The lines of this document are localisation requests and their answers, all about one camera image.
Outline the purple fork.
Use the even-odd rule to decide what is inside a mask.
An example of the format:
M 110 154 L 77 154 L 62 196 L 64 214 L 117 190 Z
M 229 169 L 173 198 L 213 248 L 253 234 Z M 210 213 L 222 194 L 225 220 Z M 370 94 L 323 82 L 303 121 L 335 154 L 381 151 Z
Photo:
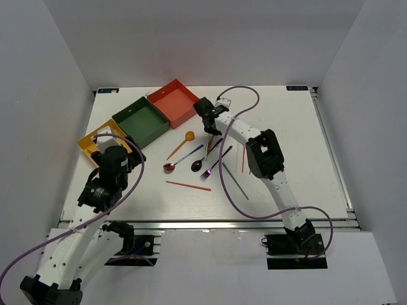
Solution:
M 231 150 L 232 150 L 233 146 L 229 146 L 227 148 L 227 150 L 225 150 L 225 152 L 221 155 L 221 157 L 223 158 L 226 154 L 228 154 Z M 219 163 L 219 159 L 206 171 L 204 171 L 203 174 L 201 174 L 200 179 L 202 181 L 205 181 L 212 173 L 213 169 L 217 166 L 217 164 Z

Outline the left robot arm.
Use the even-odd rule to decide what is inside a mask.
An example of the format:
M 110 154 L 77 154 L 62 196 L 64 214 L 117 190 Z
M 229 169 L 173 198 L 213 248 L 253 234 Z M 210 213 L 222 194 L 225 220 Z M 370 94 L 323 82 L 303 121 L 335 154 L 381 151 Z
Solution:
M 129 173 L 146 158 L 137 146 L 130 152 L 110 146 L 93 159 L 98 167 L 88 176 L 66 234 L 37 273 L 20 284 L 31 304 L 79 304 L 82 288 L 114 254 L 133 252 L 133 226 L 105 220 L 125 197 Z

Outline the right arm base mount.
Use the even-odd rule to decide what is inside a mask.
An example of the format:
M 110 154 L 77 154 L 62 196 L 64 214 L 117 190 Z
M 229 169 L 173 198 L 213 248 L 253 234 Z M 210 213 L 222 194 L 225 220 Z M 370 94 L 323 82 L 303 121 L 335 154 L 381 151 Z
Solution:
M 269 270 L 327 269 L 325 255 L 314 259 L 324 250 L 322 236 L 316 234 L 305 246 L 298 248 L 284 234 L 268 234 L 261 239 L 266 248 L 266 261 Z

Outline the gold fork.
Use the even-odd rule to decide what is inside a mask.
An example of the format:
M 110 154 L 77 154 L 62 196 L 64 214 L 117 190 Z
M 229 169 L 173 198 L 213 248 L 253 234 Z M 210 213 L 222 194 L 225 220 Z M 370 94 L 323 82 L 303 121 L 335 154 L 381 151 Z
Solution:
M 210 150 L 210 148 L 211 148 L 211 146 L 212 146 L 212 142 L 213 142 L 213 139 L 214 139 L 214 135 L 208 135 L 208 142 L 207 142 L 207 149 L 206 149 L 206 151 L 207 152 L 209 152 L 209 150 Z

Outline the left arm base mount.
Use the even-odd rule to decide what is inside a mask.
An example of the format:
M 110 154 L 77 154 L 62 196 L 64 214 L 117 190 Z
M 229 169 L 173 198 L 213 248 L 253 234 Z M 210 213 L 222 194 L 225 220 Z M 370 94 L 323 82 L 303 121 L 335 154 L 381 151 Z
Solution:
M 102 232 L 118 235 L 122 245 L 106 266 L 153 267 L 157 263 L 162 240 L 160 233 L 138 233 L 134 226 L 119 221 L 104 224 Z

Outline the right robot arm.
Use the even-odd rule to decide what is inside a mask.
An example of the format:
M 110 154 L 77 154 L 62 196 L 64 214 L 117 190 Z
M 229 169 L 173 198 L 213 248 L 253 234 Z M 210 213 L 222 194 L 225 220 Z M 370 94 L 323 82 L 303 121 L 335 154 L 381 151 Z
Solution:
M 310 246 L 315 229 L 291 191 L 284 172 L 284 156 L 275 133 L 258 130 L 237 119 L 225 105 L 215 105 L 207 98 L 193 104 L 201 117 L 204 131 L 216 136 L 230 136 L 245 146 L 251 173 L 264 183 L 282 213 L 288 248 L 297 254 Z

